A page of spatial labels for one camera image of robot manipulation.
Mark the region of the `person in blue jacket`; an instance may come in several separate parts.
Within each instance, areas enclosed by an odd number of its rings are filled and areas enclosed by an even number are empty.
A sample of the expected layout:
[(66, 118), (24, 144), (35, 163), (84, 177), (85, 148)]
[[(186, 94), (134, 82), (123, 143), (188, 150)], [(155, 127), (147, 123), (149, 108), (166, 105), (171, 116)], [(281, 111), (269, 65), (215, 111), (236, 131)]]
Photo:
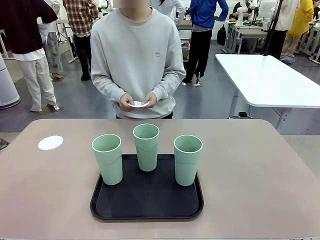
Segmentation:
[(186, 76), (181, 84), (183, 86), (192, 84), (195, 78), (193, 85), (199, 86), (208, 63), (215, 21), (226, 20), (229, 6), (226, 0), (191, 0), (189, 13), (192, 24), (189, 58)]

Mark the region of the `person's right forearm grey sleeve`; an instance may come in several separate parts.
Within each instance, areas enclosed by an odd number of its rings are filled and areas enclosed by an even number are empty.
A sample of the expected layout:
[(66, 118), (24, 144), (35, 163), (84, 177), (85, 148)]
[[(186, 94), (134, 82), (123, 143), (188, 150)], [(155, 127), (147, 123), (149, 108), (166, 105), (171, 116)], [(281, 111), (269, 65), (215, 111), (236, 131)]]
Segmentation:
[(109, 68), (99, 66), (91, 67), (91, 79), (93, 85), (100, 93), (105, 95), (111, 102), (120, 103), (123, 95), (127, 94), (122, 88), (113, 82)]

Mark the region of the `black backpack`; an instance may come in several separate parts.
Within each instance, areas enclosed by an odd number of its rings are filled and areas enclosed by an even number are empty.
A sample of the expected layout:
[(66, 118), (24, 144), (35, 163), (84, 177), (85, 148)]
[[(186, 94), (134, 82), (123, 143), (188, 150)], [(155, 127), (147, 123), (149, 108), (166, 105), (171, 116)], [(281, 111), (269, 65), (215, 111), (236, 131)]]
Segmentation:
[(216, 41), (219, 45), (224, 46), (226, 42), (227, 31), (223, 25), (217, 32)]

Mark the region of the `person's left forearm grey sleeve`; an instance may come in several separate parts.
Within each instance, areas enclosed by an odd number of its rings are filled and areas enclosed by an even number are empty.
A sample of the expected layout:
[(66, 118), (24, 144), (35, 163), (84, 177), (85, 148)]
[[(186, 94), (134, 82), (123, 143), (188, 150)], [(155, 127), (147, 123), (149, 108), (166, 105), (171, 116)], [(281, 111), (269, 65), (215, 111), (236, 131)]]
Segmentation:
[(184, 67), (166, 68), (161, 81), (151, 91), (157, 101), (168, 99), (181, 84), (185, 77)]

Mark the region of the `black plastic serving tray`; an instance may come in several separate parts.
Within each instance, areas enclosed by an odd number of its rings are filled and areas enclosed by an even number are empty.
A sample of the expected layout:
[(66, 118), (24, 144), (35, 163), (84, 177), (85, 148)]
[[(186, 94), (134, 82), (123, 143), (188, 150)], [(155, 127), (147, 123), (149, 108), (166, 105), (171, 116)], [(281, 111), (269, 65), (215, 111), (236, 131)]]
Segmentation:
[(122, 155), (123, 178), (107, 185), (99, 177), (90, 201), (93, 216), (103, 221), (189, 221), (204, 207), (199, 178), (190, 186), (175, 179), (175, 156), (158, 154), (157, 166), (142, 171), (136, 154)]

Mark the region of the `person in patterned grey trousers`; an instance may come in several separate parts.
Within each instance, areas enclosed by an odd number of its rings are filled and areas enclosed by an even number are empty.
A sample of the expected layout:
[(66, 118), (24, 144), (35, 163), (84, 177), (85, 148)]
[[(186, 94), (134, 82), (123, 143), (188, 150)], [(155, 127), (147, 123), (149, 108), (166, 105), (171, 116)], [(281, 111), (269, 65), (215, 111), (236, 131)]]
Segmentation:
[(57, 38), (58, 28), (56, 26), (56, 20), (48, 25), (48, 29), (44, 32), (46, 37), (43, 43), (43, 48), (48, 62), (49, 73), (55, 81), (62, 81), (63, 65), (61, 60), (61, 54), (59, 52), (59, 44)]

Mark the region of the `white scalloped paper coaster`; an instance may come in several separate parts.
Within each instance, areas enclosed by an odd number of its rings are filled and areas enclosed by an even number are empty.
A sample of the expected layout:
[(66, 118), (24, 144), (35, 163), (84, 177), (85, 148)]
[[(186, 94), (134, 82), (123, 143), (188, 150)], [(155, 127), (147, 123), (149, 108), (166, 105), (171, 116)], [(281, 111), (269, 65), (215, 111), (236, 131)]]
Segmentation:
[(39, 141), (37, 147), (43, 151), (58, 148), (64, 142), (64, 138), (59, 135), (51, 135)]
[(142, 103), (141, 101), (134, 101), (134, 104), (128, 103), (128, 105), (132, 108), (144, 108), (148, 106), (150, 102)]

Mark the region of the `white cylindrical appliance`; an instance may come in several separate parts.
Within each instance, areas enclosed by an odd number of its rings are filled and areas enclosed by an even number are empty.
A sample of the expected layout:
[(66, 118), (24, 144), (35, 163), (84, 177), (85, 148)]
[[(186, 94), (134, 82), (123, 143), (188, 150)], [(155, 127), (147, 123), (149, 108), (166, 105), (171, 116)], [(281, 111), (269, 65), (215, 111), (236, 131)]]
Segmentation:
[(21, 98), (0, 54), (0, 110), (16, 106)]

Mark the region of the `person in yellow coat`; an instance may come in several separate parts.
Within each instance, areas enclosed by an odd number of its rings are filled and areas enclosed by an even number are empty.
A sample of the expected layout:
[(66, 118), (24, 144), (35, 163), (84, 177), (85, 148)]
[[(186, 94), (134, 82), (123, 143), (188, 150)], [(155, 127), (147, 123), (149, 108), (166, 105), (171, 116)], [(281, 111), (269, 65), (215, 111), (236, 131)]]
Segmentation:
[(294, 14), (291, 29), (287, 33), (282, 53), (293, 55), (301, 36), (308, 31), (309, 23), (314, 18), (313, 0), (300, 0), (300, 7)]

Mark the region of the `pale green tall cup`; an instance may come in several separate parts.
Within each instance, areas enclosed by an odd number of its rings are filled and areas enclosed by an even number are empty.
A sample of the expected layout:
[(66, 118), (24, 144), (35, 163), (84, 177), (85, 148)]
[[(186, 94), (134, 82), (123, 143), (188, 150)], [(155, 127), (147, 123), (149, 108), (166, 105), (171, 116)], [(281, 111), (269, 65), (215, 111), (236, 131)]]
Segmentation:
[(203, 143), (196, 136), (180, 135), (173, 145), (175, 180), (181, 186), (190, 186), (195, 181)]
[(150, 123), (137, 125), (133, 131), (139, 168), (151, 172), (157, 167), (160, 130)]
[(122, 140), (115, 134), (96, 137), (91, 144), (103, 182), (117, 185), (123, 179)]

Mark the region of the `person in grey sweatshirt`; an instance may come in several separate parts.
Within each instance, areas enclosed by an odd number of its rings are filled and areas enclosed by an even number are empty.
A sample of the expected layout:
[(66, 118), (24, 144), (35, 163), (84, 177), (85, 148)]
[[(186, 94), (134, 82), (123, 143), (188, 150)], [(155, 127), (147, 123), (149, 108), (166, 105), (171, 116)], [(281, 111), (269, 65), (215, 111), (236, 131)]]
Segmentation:
[[(149, 0), (113, 0), (113, 5), (115, 10), (92, 27), (91, 67), (108, 68), (114, 83), (133, 101), (143, 102), (166, 68), (184, 67), (180, 35), (173, 20), (152, 8)], [(131, 112), (108, 100), (120, 119), (171, 119), (173, 94), (153, 108)]]

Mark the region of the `person in black top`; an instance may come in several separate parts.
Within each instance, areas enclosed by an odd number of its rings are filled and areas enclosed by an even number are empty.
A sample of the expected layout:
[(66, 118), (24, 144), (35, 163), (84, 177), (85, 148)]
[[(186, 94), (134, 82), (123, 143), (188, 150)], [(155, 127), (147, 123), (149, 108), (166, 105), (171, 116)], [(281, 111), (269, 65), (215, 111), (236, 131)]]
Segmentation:
[(0, 0), (0, 30), (4, 30), (32, 98), (31, 112), (42, 111), (41, 92), (51, 111), (58, 111), (49, 64), (43, 48), (51, 23), (58, 19), (44, 0)]

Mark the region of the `person in plaid shirt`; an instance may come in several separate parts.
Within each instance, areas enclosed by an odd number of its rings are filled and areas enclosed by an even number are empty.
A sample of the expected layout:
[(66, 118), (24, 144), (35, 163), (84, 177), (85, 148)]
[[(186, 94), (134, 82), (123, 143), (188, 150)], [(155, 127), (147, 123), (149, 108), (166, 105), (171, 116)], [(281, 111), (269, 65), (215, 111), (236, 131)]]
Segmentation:
[(99, 10), (94, 0), (62, 0), (67, 19), (73, 33), (75, 50), (80, 61), (82, 81), (90, 80), (91, 33), (93, 20), (98, 18)]

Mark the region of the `person in beige top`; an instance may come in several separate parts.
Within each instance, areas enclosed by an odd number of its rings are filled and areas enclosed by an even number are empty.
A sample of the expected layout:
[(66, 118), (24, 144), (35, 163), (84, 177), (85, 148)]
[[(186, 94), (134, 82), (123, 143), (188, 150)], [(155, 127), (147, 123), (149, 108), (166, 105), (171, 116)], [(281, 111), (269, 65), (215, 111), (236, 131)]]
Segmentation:
[[(268, 55), (278, 60), (280, 59), (287, 32), (291, 29), (294, 15), (299, 8), (300, 0), (283, 0)], [(274, 9), (271, 14), (271, 20), (275, 13), (276, 11)]]

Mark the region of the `grey cloth bundle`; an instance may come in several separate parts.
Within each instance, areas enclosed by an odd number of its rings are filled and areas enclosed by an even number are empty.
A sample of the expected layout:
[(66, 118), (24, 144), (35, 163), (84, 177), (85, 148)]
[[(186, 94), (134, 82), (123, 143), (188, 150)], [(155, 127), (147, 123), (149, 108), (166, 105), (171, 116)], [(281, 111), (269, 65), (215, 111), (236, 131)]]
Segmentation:
[(291, 66), (295, 62), (295, 56), (290, 53), (281, 53), (279, 60), (282, 63)]

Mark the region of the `black tripod stand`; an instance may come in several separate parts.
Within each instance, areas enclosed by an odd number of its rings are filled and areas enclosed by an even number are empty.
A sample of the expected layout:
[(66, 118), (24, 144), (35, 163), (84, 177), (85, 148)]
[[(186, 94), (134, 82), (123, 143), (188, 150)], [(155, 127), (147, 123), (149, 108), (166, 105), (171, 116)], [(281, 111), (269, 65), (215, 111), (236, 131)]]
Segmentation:
[(279, 19), (279, 15), (280, 15), (280, 11), (281, 11), (281, 8), (282, 8), (283, 1), (284, 0), (278, 0), (278, 4), (275, 7), (275, 14), (271, 18), (270, 26), (268, 28), (268, 33), (267, 33), (267, 37), (266, 37), (266, 44), (264, 45), (263, 56), (267, 56), (268, 55), (269, 48), (270, 48), (270, 45), (271, 45), (271, 40), (273, 38), (273, 35), (274, 35), (274, 32), (275, 32), (275, 28), (276, 28), (276, 25), (278, 23), (278, 19)]

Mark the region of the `white background table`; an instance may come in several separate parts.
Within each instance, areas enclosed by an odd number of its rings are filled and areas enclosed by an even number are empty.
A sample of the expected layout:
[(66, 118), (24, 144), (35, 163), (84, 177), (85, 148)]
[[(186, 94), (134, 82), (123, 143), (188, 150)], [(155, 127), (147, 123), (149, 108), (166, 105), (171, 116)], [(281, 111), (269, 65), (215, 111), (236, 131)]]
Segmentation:
[(320, 85), (271, 55), (216, 54), (234, 85), (228, 115), (236, 111), (238, 97), (249, 106), (271, 108), (281, 130), (292, 109), (320, 109)]

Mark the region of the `person's left hand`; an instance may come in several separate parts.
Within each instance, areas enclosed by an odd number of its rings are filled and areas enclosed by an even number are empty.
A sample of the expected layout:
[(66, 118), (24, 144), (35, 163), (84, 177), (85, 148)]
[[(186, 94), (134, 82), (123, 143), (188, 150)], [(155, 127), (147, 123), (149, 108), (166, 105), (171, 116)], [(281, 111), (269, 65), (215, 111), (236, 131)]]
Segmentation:
[(153, 108), (156, 105), (157, 101), (157, 96), (153, 92), (149, 92), (146, 95), (145, 99), (142, 101), (143, 108)]

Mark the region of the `grey background desk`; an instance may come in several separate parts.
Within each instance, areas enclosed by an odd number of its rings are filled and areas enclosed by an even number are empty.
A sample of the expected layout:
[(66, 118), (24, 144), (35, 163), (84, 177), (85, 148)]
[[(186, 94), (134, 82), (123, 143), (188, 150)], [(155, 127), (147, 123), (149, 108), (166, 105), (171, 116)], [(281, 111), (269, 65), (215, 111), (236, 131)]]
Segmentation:
[(236, 26), (234, 22), (226, 20), (224, 22), (226, 30), (226, 39), (222, 51), (225, 54), (240, 54), (243, 46), (243, 40), (252, 40), (249, 53), (254, 54), (258, 40), (263, 40), (267, 36), (267, 32), (261, 27), (254, 25)]

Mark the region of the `person's right hand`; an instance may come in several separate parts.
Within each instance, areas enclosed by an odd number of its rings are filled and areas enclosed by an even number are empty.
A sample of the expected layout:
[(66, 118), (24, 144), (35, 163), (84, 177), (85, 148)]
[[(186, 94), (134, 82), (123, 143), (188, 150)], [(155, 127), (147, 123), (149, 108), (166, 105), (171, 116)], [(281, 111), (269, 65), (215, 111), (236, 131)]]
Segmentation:
[(125, 93), (120, 97), (119, 106), (122, 111), (131, 112), (135, 102), (130, 94)]

